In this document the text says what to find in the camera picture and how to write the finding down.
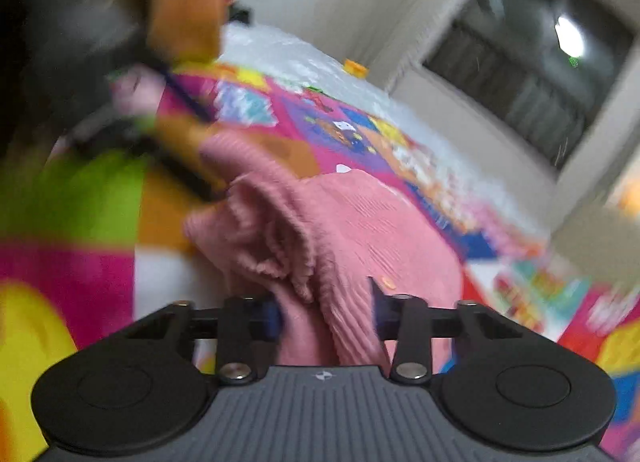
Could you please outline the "dark framed window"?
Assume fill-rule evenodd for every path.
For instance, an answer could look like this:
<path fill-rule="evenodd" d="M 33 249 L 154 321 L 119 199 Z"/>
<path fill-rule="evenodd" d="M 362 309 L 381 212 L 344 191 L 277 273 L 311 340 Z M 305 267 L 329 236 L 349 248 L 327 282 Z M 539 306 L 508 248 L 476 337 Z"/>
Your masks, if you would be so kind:
<path fill-rule="evenodd" d="M 422 66 L 562 170 L 633 42 L 596 0 L 467 0 Z"/>

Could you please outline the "small yellow toy block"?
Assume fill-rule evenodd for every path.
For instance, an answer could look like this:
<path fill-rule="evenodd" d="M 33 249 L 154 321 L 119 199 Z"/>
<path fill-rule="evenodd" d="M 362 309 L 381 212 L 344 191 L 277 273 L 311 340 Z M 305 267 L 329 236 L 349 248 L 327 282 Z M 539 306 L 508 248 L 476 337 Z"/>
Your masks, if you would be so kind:
<path fill-rule="evenodd" d="M 346 59 L 343 63 L 343 70 L 354 78 L 364 80 L 369 75 L 369 69 L 361 63 Z"/>

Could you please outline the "pink knit sweater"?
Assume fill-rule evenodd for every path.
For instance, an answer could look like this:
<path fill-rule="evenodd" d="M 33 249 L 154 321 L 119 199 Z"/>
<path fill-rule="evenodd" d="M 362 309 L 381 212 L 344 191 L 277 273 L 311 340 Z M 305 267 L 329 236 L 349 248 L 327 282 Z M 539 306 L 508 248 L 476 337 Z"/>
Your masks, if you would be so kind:
<path fill-rule="evenodd" d="M 387 368 L 370 278 L 385 294 L 435 307 L 461 297 L 456 252 L 378 178 L 363 170 L 299 178 L 230 130 L 207 137 L 200 157 L 227 194 L 192 213 L 184 231 L 231 293 L 276 298 L 284 321 L 280 364 Z"/>

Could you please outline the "colourful cartoon play mat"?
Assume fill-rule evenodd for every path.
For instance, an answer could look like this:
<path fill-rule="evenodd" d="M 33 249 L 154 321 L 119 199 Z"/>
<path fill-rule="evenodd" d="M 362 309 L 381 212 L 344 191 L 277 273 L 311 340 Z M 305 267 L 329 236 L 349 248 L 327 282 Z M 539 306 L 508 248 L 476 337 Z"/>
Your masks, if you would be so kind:
<path fill-rule="evenodd" d="M 115 75 L 1 162 L 6 461 L 634 461 L 639 290 L 312 87 Z"/>

